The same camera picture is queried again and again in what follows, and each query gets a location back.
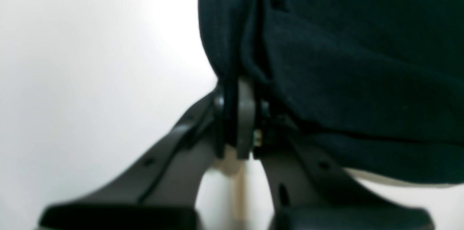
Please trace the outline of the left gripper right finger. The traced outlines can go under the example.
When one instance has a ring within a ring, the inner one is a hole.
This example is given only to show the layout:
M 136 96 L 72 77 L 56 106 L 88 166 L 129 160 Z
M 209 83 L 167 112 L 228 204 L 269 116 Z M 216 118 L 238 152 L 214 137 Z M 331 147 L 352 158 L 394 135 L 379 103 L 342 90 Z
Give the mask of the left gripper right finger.
M 297 131 L 272 114 L 248 78 L 237 80 L 237 157 L 257 159 L 275 209 L 272 230 L 434 230 L 430 215 L 381 198 L 356 182 Z

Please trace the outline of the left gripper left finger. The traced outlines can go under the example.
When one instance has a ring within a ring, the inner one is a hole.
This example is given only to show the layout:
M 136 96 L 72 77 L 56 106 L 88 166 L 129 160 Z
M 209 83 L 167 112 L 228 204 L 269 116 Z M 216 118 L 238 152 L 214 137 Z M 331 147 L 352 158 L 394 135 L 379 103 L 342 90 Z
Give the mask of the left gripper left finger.
M 39 229 L 197 230 L 202 177 L 224 157 L 224 101 L 224 87 L 217 85 L 116 179 L 46 208 Z

